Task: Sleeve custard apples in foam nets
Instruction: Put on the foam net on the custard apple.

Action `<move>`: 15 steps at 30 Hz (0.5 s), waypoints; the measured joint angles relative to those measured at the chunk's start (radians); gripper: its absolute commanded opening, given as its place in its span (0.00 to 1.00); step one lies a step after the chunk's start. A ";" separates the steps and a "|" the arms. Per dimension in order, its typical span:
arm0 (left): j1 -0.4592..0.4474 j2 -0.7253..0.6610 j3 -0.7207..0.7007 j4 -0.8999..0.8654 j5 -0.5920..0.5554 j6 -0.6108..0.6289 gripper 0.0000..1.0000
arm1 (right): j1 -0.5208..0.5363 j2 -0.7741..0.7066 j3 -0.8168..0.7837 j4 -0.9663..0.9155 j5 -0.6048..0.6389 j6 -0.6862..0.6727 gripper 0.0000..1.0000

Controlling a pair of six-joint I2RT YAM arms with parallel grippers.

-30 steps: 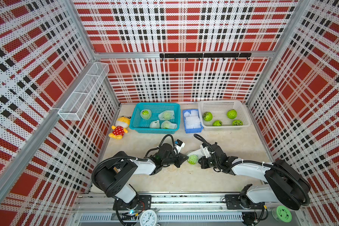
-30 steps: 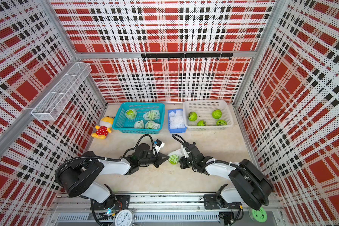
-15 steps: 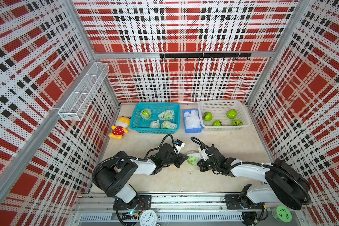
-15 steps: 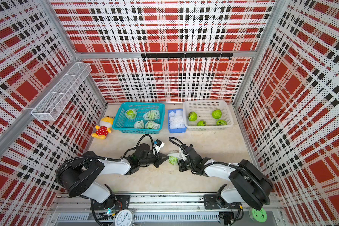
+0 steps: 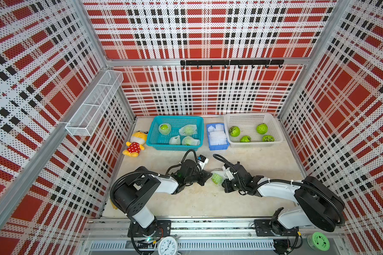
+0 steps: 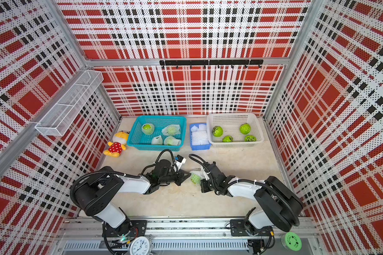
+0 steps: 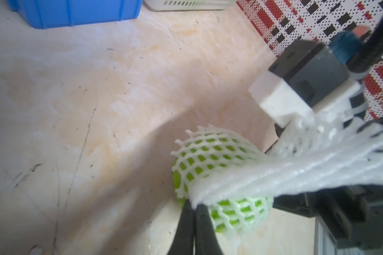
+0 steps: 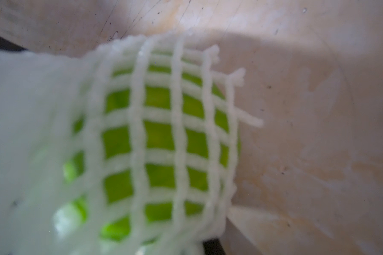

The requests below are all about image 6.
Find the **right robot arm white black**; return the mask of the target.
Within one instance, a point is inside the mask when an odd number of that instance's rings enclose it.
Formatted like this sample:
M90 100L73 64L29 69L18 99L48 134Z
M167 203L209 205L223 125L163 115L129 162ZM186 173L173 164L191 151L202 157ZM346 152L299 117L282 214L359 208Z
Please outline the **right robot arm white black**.
M259 204L247 213L242 223L247 235L258 236L263 228L271 226L289 232L293 226L300 225L303 203L275 176L264 181L226 176L215 162L209 163L196 154L190 154L189 158L203 168L203 193L213 191L218 196L243 197Z

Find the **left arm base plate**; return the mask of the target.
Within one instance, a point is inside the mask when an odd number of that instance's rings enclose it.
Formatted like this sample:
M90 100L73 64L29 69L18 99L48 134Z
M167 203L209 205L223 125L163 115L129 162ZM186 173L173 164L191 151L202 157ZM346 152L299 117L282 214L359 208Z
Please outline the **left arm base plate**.
M103 235L107 238L126 238L134 239L137 237L143 237L146 232L147 221L135 220L131 221L126 219L117 228L113 228L108 223L103 224Z

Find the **white foam net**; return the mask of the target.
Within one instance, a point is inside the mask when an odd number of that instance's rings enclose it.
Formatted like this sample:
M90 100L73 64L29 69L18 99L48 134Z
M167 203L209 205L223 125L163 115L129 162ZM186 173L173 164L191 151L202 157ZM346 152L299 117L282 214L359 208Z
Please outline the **white foam net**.
M159 146L163 145L163 138L162 138L162 136L157 136L157 137L152 138L151 144L152 145L159 145Z
M190 171L190 180L195 185L200 185L201 181L205 180L205 175L204 175L203 171L193 170L193 171Z

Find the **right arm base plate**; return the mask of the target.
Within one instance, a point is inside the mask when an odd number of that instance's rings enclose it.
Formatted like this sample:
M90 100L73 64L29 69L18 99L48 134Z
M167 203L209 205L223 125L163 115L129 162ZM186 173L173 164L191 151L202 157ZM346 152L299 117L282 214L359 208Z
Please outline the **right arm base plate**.
M268 237L273 228L271 226L255 228L248 220L231 220L230 231L232 237Z

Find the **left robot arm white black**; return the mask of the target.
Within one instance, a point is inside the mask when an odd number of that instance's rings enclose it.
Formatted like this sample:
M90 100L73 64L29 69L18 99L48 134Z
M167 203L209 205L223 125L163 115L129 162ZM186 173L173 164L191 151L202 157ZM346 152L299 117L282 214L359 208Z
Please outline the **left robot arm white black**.
M123 235L133 225L124 211L113 204L114 197L118 193L151 194L171 183L180 186L191 176L181 168L185 162L183 156L174 156L171 150L165 149L139 175L117 172L106 166L75 180L70 188L70 198L87 216Z

